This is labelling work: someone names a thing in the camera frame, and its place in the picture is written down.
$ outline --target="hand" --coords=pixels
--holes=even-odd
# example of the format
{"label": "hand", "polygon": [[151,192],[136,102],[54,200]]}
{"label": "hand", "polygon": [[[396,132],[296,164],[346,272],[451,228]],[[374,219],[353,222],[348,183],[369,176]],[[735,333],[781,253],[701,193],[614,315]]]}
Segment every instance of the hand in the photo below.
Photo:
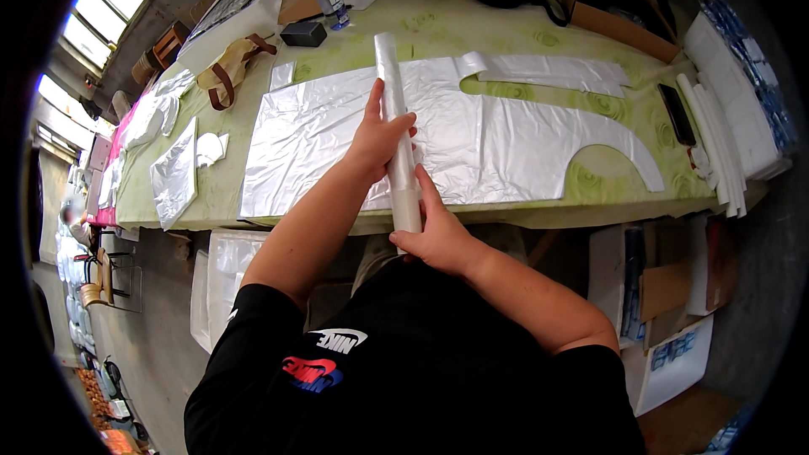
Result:
{"label": "hand", "polygon": [[421,164],[416,166],[416,178],[421,185],[421,213],[426,215],[424,232],[397,230],[390,240],[400,249],[415,255],[428,266],[453,276],[465,278],[468,271],[490,249],[473,238],[441,200],[430,175]]}
{"label": "hand", "polygon": [[356,166],[362,174],[367,174],[373,183],[378,182],[388,172],[385,164],[396,153],[402,134],[409,131],[410,137],[416,135],[416,127],[413,126],[416,123],[415,113],[397,116],[388,123],[382,121],[379,111],[384,88],[385,82],[377,78],[370,89],[365,116],[357,127],[354,140],[344,157],[344,160]]}

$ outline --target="black box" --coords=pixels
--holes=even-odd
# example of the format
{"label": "black box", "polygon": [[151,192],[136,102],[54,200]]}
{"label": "black box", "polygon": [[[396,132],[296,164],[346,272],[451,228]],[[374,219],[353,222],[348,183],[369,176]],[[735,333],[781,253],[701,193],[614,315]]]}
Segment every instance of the black box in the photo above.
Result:
{"label": "black box", "polygon": [[317,48],[326,39],[326,29],[315,21],[290,23],[281,32],[281,39],[288,46],[311,46]]}

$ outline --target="black t-shirt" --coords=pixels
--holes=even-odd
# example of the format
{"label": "black t-shirt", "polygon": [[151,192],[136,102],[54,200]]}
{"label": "black t-shirt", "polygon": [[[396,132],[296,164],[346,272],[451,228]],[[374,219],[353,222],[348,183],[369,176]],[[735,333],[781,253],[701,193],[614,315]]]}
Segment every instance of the black t-shirt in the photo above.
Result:
{"label": "black t-shirt", "polygon": [[397,258],[301,335],[285,294],[239,290],[185,407],[201,453],[644,452],[614,351],[548,356],[469,286]]}

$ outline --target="red nike logo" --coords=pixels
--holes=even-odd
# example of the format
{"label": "red nike logo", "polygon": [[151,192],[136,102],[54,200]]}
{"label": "red nike logo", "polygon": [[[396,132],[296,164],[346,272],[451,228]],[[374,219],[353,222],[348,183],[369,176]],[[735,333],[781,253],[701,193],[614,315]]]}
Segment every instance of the red nike logo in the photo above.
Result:
{"label": "red nike logo", "polygon": [[329,359],[306,360],[296,356],[289,356],[282,362],[283,369],[304,383],[311,383],[319,377],[331,373],[337,364]]}

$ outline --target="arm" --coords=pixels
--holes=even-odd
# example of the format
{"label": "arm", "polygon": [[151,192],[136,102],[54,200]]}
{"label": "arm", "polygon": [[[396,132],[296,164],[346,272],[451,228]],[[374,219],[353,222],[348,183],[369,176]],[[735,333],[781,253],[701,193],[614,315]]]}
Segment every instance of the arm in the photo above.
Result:
{"label": "arm", "polygon": [[421,165],[424,233],[397,231],[391,241],[438,270],[463,278],[498,311],[530,332],[551,355],[590,344],[618,352],[609,319],[570,289],[473,238],[444,207]]}
{"label": "arm", "polygon": [[385,175],[399,137],[408,130],[411,137],[416,133],[414,113],[383,123],[379,114],[383,87],[377,79],[348,153],[273,228],[241,286],[269,285],[306,310],[312,288],[340,251],[370,186]]}

